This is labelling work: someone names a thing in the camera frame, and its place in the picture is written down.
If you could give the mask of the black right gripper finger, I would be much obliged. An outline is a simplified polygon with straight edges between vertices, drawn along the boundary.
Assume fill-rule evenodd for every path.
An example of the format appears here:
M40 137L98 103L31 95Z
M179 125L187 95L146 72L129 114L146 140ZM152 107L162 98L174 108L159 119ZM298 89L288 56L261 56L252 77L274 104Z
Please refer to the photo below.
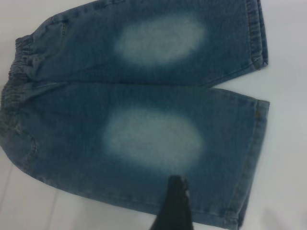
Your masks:
M181 176L170 176L164 203L151 230L193 230L188 182Z

